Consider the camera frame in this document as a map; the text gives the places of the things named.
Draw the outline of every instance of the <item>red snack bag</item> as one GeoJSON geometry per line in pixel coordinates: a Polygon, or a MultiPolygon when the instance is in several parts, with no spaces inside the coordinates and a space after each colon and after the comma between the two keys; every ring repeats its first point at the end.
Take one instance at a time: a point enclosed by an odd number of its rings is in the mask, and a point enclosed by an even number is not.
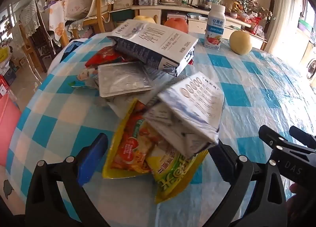
{"type": "Polygon", "coordinates": [[[84,65],[86,67],[97,67],[102,64],[129,62],[134,60],[135,58],[129,57],[114,50],[114,46],[107,46],[98,51],[84,65]]]}

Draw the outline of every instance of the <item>table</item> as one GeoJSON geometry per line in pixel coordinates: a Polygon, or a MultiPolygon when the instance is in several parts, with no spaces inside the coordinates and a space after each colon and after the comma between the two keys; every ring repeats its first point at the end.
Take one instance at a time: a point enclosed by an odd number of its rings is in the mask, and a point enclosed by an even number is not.
{"type": "MultiPolygon", "coordinates": [[[[207,49],[201,44],[202,34],[192,35],[199,38],[194,64],[187,66],[182,74],[201,71],[223,89],[226,98],[220,126],[223,143],[237,154],[265,163],[271,149],[258,137],[261,125],[270,126],[290,141],[293,141],[288,132],[291,125],[316,133],[313,118],[316,96],[299,73],[266,52],[253,49],[239,56],[230,50],[227,40],[222,41],[219,51],[207,49]]],[[[68,85],[84,68],[84,63],[109,43],[105,34],[97,34],[78,47],[48,75],[22,113],[8,151],[6,173],[24,202],[39,160],[61,162],[68,155],[77,155],[100,132],[111,139],[119,119],[109,107],[98,105],[98,92],[68,85]]],[[[156,205],[151,175],[102,179],[104,160],[84,189],[113,227],[202,226],[229,189],[208,155],[181,194],[156,205]]],[[[284,179],[284,185],[288,198],[289,181],[284,179]]],[[[70,216],[77,219],[64,187],[59,188],[70,216]]],[[[249,198],[250,191],[240,213],[249,198]]]]}

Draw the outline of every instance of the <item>snack bag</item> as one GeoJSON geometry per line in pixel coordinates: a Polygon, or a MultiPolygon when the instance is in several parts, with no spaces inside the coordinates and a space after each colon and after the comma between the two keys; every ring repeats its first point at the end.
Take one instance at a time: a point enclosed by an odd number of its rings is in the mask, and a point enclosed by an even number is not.
{"type": "Polygon", "coordinates": [[[130,62],[135,60],[137,59],[134,57],[127,56],[114,50],[114,46],[107,46],[98,51],[84,65],[86,67],[97,67],[102,64],[130,62]]]}
{"type": "Polygon", "coordinates": [[[158,184],[155,202],[160,203],[182,192],[207,153],[205,150],[191,159],[186,159],[166,140],[158,142],[146,158],[158,184]]]}
{"type": "Polygon", "coordinates": [[[146,106],[134,99],[112,140],[103,178],[133,177],[149,173],[145,157],[155,143],[164,140],[144,119],[146,106]]]}

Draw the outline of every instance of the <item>apple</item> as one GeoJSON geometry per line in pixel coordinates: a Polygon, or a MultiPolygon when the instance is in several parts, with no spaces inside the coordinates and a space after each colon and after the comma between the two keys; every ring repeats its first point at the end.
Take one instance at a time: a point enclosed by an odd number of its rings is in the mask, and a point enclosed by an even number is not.
{"type": "Polygon", "coordinates": [[[184,33],[189,32],[189,26],[187,22],[185,21],[185,19],[182,19],[182,18],[176,18],[176,19],[170,18],[165,22],[164,26],[178,29],[184,33]]]}

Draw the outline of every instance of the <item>curtain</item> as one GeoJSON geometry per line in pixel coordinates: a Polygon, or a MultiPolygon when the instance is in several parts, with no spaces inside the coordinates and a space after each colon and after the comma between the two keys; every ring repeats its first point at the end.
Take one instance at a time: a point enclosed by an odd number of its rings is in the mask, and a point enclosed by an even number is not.
{"type": "Polygon", "coordinates": [[[266,52],[286,60],[293,48],[292,37],[295,35],[301,11],[302,0],[275,0],[273,15],[276,19],[271,21],[266,52]]]}
{"type": "Polygon", "coordinates": [[[304,19],[307,12],[307,0],[302,0],[302,3],[303,3],[303,7],[302,7],[302,12],[301,12],[301,18],[304,19]]]}

